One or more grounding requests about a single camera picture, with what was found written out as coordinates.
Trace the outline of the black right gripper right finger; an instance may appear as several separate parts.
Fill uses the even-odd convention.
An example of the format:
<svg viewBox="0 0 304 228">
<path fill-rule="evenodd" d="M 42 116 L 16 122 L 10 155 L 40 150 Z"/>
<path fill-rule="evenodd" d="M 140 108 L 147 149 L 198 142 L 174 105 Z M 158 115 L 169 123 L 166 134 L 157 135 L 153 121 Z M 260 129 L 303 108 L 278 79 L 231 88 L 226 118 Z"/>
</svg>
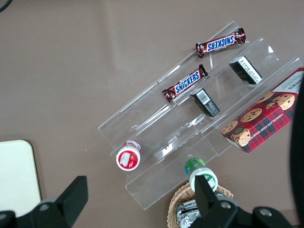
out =
<svg viewBox="0 0 304 228">
<path fill-rule="evenodd" d="M 251 213 L 228 200 L 219 200 L 205 177 L 195 177 L 195 201 L 200 217 L 192 228 L 291 228 L 292 225 L 278 210 L 256 207 Z"/>
</svg>

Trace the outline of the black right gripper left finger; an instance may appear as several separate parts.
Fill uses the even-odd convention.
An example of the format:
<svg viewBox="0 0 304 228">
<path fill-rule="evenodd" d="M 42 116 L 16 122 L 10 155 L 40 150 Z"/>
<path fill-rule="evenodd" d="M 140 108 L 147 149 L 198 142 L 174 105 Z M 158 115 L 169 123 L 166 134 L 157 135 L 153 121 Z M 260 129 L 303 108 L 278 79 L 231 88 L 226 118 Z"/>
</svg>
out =
<svg viewBox="0 0 304 228">
<path fill-rule="evenodd" d="M 0 226 L 2 228 L 71 228 L 87 202 L 87 177 L 77 176 L 54 202 L 43 202 L 18 218 L 14 211 L 1 211 Z"/>
</svg>

